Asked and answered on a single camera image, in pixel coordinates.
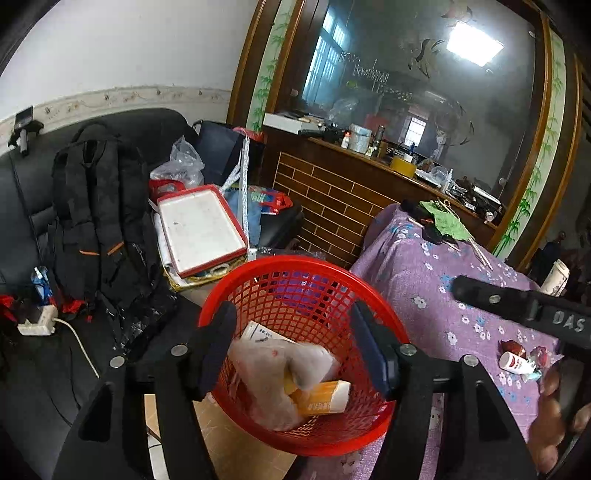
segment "purple floral tablecloth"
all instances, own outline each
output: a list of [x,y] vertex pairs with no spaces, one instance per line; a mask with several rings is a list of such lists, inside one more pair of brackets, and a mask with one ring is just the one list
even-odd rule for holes
[[[527,438],[537,414],[538,385],[533,381],[524,383],[499,368],[499,341],[516,340],[528,352],[536,346],[546,346],[553,352],[556,340],[454,300],[450,287],[458,275],[520,290],[535,288],[527,277],[483,248],[492,271],[480,264],[470,245],[461,242],[459,248],[457,252],[446,244],[424,241],[421,228],[409,222],[408,214],[398,205],[391,205],[369,227],[363,253],[351,272],[388,301],[411,341],[428,355],[449,360],[458,360],[467,353],[476,355]],[[442,409],[443,398],[435,395],[421,480],[430,480],[435,474]],[[341,457],[309,458],[300,480],[367,480],[382,441]]]

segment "screw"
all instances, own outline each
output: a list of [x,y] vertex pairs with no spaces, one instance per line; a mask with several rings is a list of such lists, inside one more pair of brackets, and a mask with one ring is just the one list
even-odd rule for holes
[[125,363],[125,358],[122,356],[114,356],[111,361],[109,362],[109,365],[111,366],[111,368],[119,368],[122,367]]
[[478,359],[474,355],[464,356],[464,363],[469,367],[475,367],[478,365]]
[[170,353],[173,354],[173,356],[183,356],[188,351],[189,348],[187,345],[183,345],[182,343],[180,345],[175,345],[170,349]]
[[400,353],[406,356],[413,356],[417,353],[417,347],[415,347],[412,343],[405,343],[404,345],[400,346]]

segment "bamboo painted panel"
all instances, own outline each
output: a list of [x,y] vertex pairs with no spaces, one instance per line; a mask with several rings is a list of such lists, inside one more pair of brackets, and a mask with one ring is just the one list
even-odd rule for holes
[[510,221],[501,241],[493,250],[493,253],[500,259],[506,259],[513,247],[519,240],[530,221],[538,199],[552,168],[552,163],[558,149],[558,139],[562,129],[564,117],[564,104],[566,101],[566,60],[564,56],[564,44],[562,39],[550,32],[552,45],[552,85],[550,86],[550,114],[546,123],[544,139],[540,147],[537,161],[531,173],[530,181],[527,184],[523,198],[519,202],[517,211]]
[[248,111],[248,119],[246,120],[246,127],[255,132],[260,132],[262,129],[269,90],[273,82],[275,69],[277,68],[279,52],[285,40],[285,32],[287,31],[291,15],[296,5],[295,2],[296,0],[281,1],[277,14],[275,15],[273,27],[271,28],[271,34],[267,40],[265,52],[262,56],[259,75],[256,79],[254,94],[252,95],[251,107]]

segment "basket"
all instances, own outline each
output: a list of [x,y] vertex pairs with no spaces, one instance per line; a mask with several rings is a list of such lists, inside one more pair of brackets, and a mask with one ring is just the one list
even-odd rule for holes
[[349,326],[349,309],[363,300],[378,322],[387,325],[401,342],[408,336],[386,301],[367,283],[328,262],[298,256],[263,258],[241,265],[213,289],[199,317],[207,325],[223,301],[236,305],[235,338],[250,320],[296,342],[318,343],[340,361],[337,378],[351,383],[346,411],[311,417],[289,432],[267,430],[248,416],[229,386],[235,372],[226,358],[213,396],[241,428],[262,442],[304,456],[335,456],[358,450],[382,436],[394,411],[373,388]]

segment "beige floor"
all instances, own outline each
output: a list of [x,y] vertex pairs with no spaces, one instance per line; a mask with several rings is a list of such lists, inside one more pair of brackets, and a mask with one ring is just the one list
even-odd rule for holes
[[[208,396],[194,402],[205,444],[219,480],[281,480],[295,455],[280,452],[250,436]],[[154,395],[145,396],[146,424],[159,433]],[[156,480],[168,480],[160,447],[150,449]]]

